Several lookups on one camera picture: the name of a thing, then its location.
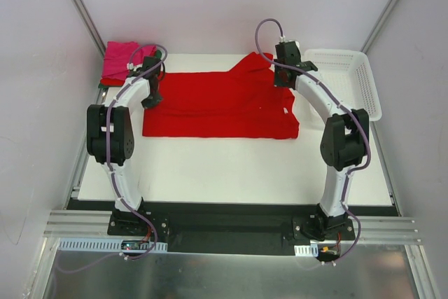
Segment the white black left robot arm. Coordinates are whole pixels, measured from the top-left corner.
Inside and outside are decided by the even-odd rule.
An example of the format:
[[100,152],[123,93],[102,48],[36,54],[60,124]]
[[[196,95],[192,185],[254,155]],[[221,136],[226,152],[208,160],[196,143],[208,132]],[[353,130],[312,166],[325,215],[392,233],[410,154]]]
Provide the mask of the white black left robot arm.
[[155,229],[146,214],[130,162],[136,145],[131,116],[139,107],[146,109],[160,103],[164,58],[147,56],[141,64],[130,62],[127,68],[129,73],[118,92],[103,104],[87,108],[86,146],[88,154],[106,172],[115,196],[107,233],[144,235],[149,239]]

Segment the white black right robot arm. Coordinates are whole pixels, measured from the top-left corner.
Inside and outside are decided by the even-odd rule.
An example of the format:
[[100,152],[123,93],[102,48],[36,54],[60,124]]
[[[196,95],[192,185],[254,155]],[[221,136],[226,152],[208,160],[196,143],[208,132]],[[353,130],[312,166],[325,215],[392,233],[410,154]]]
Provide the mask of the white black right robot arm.
[[369,115],[349,109],[316,75],[318,68],[301,60],[294,41],[275,46],[274,84],[301,94],[325,123],[320,152],[327,165],[325,188],[312,218],[300,226],[302,235],[323,241],[347,224],[347,194],[352,174],[370,164]]

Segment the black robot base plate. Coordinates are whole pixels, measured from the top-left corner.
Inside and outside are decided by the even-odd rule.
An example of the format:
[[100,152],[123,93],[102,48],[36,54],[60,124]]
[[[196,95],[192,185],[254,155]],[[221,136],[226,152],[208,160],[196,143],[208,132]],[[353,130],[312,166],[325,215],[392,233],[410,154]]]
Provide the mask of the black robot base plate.
[[312,205],[144,202],[138,214],[114,209],[108,235],[150,233],[170,252],[291,256],[313,241],[352,242],[347,215],[326,219]]

